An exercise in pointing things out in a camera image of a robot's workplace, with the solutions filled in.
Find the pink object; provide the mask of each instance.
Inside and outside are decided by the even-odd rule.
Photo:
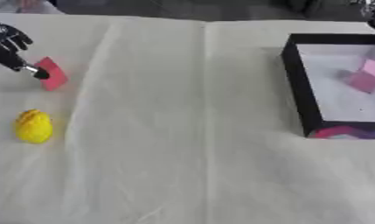
[[[368,59],[348,80],[352,87],[368,94],[375,90],[375,60]]]
[[[49,79],[41,80],[45,90],[53,91],[67,82],[65,73],[49,57],[43,58],[40,62],[36,63],[35,66],[44,68],[50,74]]]

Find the robotic hand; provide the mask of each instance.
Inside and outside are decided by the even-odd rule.
[[[37,79],[48,79],[49,74],[44,69],[26,63],[17,52],[27,50],[32,40],[23,32],[7,24],[0,23],[0,64],[19,72],[29,70]]]
[[[368,20],[368,25],[375,29],[375,0],[364,0],[364,4],[361,13]]]

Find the black box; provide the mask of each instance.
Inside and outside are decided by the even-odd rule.
[[[305,136],[375,139],[375,35],[292,34],[281,56]]]

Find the red block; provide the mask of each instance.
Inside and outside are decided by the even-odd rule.
[[[49,57],[43,58],[40,62],[36,63],[35,66],[44,68],[50,74],[49,79],[41,80],[45,90],[53,91],[67,82],[65,73]]]

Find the white cloth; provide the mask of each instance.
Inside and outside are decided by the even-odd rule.
[[[375,141],[313,140],[278,55],[365,24],[0,15],[70,81],[0,66],[0,223],[375,224]],[[50,142],[14,138],[27,109]]]

